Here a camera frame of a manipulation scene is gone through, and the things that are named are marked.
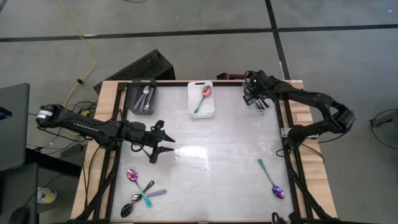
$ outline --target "black crate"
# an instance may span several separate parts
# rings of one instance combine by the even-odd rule
[[[133,80],[135,78],[153,78],[156,80],[175,80],[173,65],[157,50],[131,63],[106,80]],[[100,94],[102,82],[95,85],[94,91]]]

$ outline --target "black spoon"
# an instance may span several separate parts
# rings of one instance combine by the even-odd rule
[[[155,184],[155,182],[153,180],[151,180],[149,182],[149,184],[147,185],[147,187],[143,190],[143,192],[147,192],[153,185]],[[130,213],[133,211],[134,207],[134,203],[136,203],[138,200],[134,200],[131,203],[125,204],[125,206],[123,206],[122,210],[120,211],[120,216],[127,217],[128,215],[130,215]]]

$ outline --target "white table surface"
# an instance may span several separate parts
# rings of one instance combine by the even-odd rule
[[[284,158],[275,152],[282,148],[275,104],[264,112],[251,111],[242,99],[242,87],[214,86],[215,113],[211,118],[193,119],[188,112],[187,87],[158,87],[155,113],[135,115],[127,120],[142,122],[147,130],[159,120],[176,143],[161,142],[174,152],[160,154],[150,164],[143,151],[132,152],[124,141],[114,192],[112,221],[269,221],[271,213],[287,217],[293,212]],[[262,159],[285,199],[272,193],[272,185],[257,160]],[[167,194],[134,205],[122,218],[122,207],[139,191],[126,177],[126,170],[139,174],[147,192],[166,189]]]

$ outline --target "white plastic bin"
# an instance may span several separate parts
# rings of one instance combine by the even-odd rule
[[[203,99],[200,109],[194,113],[203,98],[202,91],[205,86],[211,88],[210,96]],[[211,81],[197,81],[188,83],[188,111],[192,118],[210,118],[214,113],[213,83]]]

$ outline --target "wooden edge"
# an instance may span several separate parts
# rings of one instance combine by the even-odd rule
[[[157,80],[157,83],[175,83],[175,82],[193,82],[193,81],[200,81],[200,80]],[[212,82],[216,83],[223,83],[223,82],[233,82],[239,83],[242,80],[211,80]],[[119,82],[131,82],[131,81],[105,81],[103,82],[101,93],[99,95],[97,110],[95,119],[99,119],[105,121],[112,117],[113,106],[116,99],[116,90],[118,87]],[[289,82],[295,88],[303,88],[303,81],[301,80],[285,80],[285,82]],[[125,92],[121,97],[121,106],[123,106],[125,99]],[[308,106],[302,105],[300,103],[289,101],[290,107],[292,110],[292,115],[298,113],[293,116],[294,123],[299,124],[303,122],[312,123],[312,116]],[[285,113],[285,108],[283,106],[283,102],[281,102],[281,111],[282,117],[284,119],[285,125],[287,125],[287,117]],[[320,148],[318,145],[318,141],[316,140],[307,140],[305,144],[312,147],[313,149],[320,152]],[[96,148],[98,147],[96,142],[89,142],[86,156],[85,156],[85,170],[86,175],[88,174],[88,166],[91,161],[91,157],[94,154]],[[328,179],[326,176],[325,166],[322,163],[322,159],[318,156],[314,156],[308,153],[308,150],[304,149],[303,146],[300,147],[300,153],[302,156],[303,162],[303,169],[307,181],[307,187],[311,194],[314,196],[315,200],[323,207],[323,209],[331,216],[336,217],[336,210],[333,203],[333,198],[331,197],[330,186],[328,183]],[[101,168],[103,165],[103,158],[104,158],[104,150],[100,150],[97,152],[97,155],[93,161],[93,165],[91,168],[91,177],[90,177],[90,186],[88,189],[88,200],[90,201],[91,198],[98,190],[98,184],[100,181],[101,175]],[[109,161],[108,172],[113,164],[114,159],[112,158]],[[297,189],[298,193],[298,202],[300,206],[300,211],[303,217],[306,217],[305,214],[305,206],[303,202],[303,197],[299,189]],[[100,218],[104,218],[106,213],[106,204],[108,202],[108,194],[109,189],[103,195],[101,209],[99,213]],[[71,218],[75,218],[80,215],[80,213],[84,210],[84,201],[85,201],[85,188],[84,188],[84,181],[83,181],[83,173],[80,175],[79,184],[76,192],[75,201],[73,203],[73,209]]]

